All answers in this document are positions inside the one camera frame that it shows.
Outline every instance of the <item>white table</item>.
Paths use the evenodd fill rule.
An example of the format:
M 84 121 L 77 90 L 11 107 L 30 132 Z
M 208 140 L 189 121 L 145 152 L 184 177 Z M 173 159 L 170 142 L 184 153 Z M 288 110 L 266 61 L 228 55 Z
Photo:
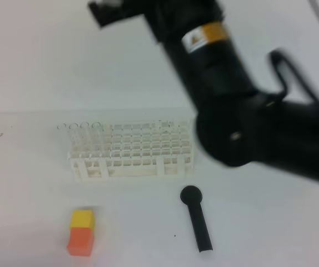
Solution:
M 224 4 L 261 87 L 278 89 L 264 61 L 275 47 L 319 87 L 319 24 L 305 1 Z M 0 112 L 27 113 L 0 114 L 0 266 L 319 266 L 319 184 L 295 175 L 259 164 L 227 169 L 197 151 L 192 178 L 74 184 L 59 123 L 177 115 L 190 104 L 142 19 L 99 32 L 86 1 L 1 5 Z M 84 109 L 103 111 L 55 112 Z M 188 184 L 203 192 L 213 252 L 197 251 L 179 200 Z M 97 212 L 90 259 L 65 250 L 81 206 Z

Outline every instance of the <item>white surface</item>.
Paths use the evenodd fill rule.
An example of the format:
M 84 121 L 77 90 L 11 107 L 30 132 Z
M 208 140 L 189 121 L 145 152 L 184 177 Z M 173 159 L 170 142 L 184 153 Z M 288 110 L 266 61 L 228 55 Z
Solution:
M 122 118 L 166 112 L 187 113 Z M 319 266 L 317 183 L 256 164 L 227 169 L 197 151 L 189 179 L 74 184 L 57 125 L 122 114 L 0 115 L 0 266 Z M 180 201 L 188 184 L 203 192 L 213 252 L 197 250 Z M 97 211 L 90 259 L 65 249 L 72 210 L 83 206 Z
M 86 121 L 57 128 L 69 136 L 76 182 L 129 177 L 183 178 L 193 173 L 193 119 Z
M 222 2 L 259 86 L 278 90 L 266 54 L 283 47 L 319 87 L 319 24 L 306 0 Z M 0 1 L 0 111 L 189 106 L 144 20 L 100 31 L 86 3 Z
M 258 85 L 278 89 L 265 55 L 284 47 L 319 87 L 319 24 L 306 1 L 223 4 Z M 100 32 L 85 6 L 0 1 L 0 112 L 189 106 L 141 18 Z M 55 127 L 92 116 L 0 115 L 0 266 L 319 266 L 319 184 L 198 153 L 192 180 L 74 185 Z M 179 200 L 188 184 L 203 191 L 212 253 L 198 253 Z M 68 224 L 87 205 L 100 207 L 97 245 L 76 259 L 64 249 Z

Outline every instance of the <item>orange block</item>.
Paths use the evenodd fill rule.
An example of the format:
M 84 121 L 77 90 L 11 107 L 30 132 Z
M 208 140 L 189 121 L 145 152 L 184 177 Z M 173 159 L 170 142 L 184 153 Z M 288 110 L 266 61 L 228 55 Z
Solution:
M 72 228 L 67 246 L 72 256 L 90 256 L 93 249 L 94 233 L 90 228 Z

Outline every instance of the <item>yellow block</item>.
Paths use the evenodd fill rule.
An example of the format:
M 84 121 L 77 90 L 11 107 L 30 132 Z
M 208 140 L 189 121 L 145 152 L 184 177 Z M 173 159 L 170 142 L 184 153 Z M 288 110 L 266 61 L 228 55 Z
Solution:
M 95 217 L 92 210 L 75 210 L 69 228 L 90 228 L 94 231 Z

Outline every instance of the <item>black knob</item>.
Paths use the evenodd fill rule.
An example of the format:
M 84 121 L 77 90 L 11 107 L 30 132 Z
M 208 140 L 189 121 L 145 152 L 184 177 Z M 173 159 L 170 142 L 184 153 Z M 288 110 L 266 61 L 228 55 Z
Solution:
M 185 187 L 181 192 L 181 200 L 188 206 L 199 252 L 213 250 L 202 206 L 200 205 L 202 199 L 203 195 L 200 189 L 193 185 Z

